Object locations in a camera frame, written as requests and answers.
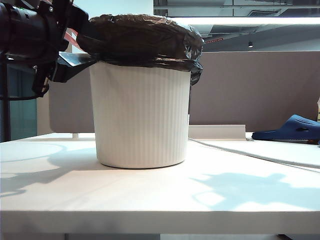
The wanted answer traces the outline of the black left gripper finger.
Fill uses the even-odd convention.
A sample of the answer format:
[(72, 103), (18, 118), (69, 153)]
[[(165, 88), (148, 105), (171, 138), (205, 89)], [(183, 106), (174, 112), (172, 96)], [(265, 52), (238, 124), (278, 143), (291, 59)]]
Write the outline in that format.
[(52, 82), (66, 83), (86, 68), (95, 64), (97, 59), (87, 53), (69, 53), (60, 51), (53, 72), (49, 79)]
[(76, 5), (71, 4), (67, 11), (67, 28), (85, 35), (89, 26), (89, 15)]

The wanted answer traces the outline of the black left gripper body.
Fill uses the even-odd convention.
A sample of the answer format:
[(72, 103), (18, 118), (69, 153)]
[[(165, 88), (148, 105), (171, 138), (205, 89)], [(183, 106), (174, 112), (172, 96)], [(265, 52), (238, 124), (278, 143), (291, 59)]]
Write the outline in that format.
[(69, 45), (65, 35), (71, 21), (71, 8), (71, 1), (41, 1), (35, 10), (30, 53), (31, 65), (36, 68), (31, 88), (35, 98), (48, 92), (48, 81), (65, 81), (66, 64), (60, 53)]

